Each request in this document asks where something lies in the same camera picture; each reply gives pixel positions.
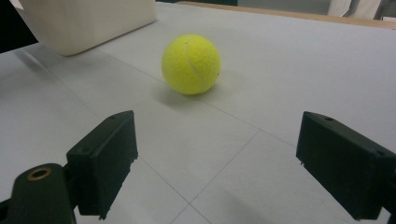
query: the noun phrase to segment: white box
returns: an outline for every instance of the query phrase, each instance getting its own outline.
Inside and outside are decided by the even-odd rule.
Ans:
[[[12,1],[37,40],[68,56],[155,21],[155,0]]]

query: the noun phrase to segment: black mount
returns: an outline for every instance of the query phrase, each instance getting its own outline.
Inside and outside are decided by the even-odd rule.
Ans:
[[[335,119],[304,112],[297,158],[356,220],[378,219],[382,207],[396,215],[393,152]]]
[[[105,119],[67,152],[67,164],[43,164],[19,175],[11,198],[0,203],[0,224],[76,223],[106,218],[137,159],[134,112]]]

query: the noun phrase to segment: tennis ball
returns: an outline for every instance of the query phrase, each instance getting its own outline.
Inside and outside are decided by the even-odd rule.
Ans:
[[[220,70],[215,45],[201,35],[181,35],[163,53],[163,77],[169,86],[183,94],[209,90]]]

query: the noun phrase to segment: ball seam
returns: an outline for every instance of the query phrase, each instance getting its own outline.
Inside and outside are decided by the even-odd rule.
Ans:
[[[187,51],[188,51],[187,48],[188,48],[188,45],[189,45],[189,43],[190,43],[191,40],[192,40],[192,37],[190,37],[190,39],[188,39],[188,40],[184,43],[184,55],[186,56],[186,58],[187,58],[187,63],[189,64],[189,66],[190,66],[190,68],[192,69],[192,71],[194,72],[194,74],[195,74],[199,79],[201,79],[202,87],[201,87],[201,89],[199,90],[199,92],[203,92],[203,91],[205,90],[205,87],[206,87],[206,82],[205,82],[204,76],[202,76],[202,74],[198,71],[198,69],[196,69],[195,66],[190,62],[190,58],[189,58],[189,55],[188,55],[188,53],[187,53]]]

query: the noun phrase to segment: screw hole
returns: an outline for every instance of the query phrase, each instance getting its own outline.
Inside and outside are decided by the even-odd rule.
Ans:
[[[30,172],[27,179],[30,181],[37,181],[49,176],[51,173],[52,170],[49,167],[40,167]]]

